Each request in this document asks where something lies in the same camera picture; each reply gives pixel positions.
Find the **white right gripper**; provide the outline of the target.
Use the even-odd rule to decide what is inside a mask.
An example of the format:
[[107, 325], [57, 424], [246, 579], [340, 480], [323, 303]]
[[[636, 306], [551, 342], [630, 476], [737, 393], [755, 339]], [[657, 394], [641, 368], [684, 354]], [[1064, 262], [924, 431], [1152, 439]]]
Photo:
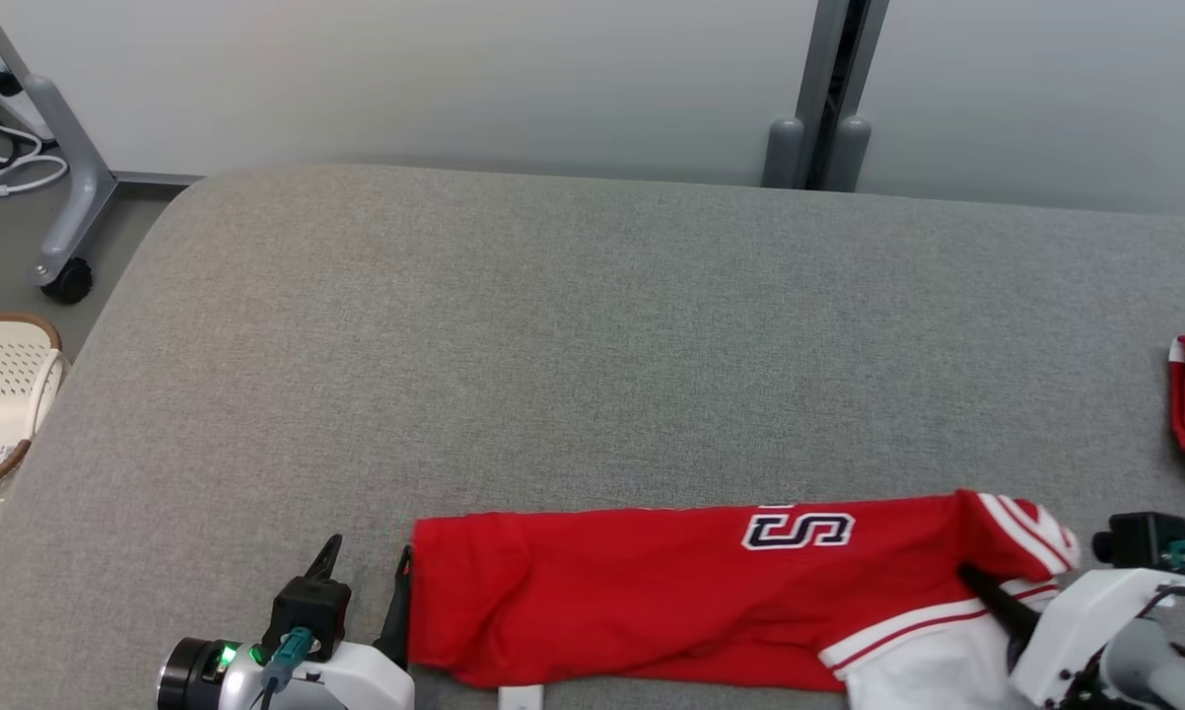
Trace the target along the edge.
[[957, 577], [1025, 644], [1011, 686], [1039, 709], [1185, 709], [1185, 655], [1152, 610], [1185, 595], [1185, 575], [1151, 569], [1087, 573], [1040, 612], [984, 570]]

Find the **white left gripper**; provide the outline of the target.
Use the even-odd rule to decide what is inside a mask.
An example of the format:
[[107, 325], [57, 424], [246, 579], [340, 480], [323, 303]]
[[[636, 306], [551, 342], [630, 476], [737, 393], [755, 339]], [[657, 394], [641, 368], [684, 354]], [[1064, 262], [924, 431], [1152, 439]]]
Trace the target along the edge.
[[[305, 578], [337, 584], [334, 570], [342, 535], [331, 535]], [[342, 642], [327, 663], [300, 665], [286, 686], [287, 709], [414, 709], [415, 682], [408, 674], [414, 548], [404, 545], [395, 567], [382, 633], [371, 644]]]

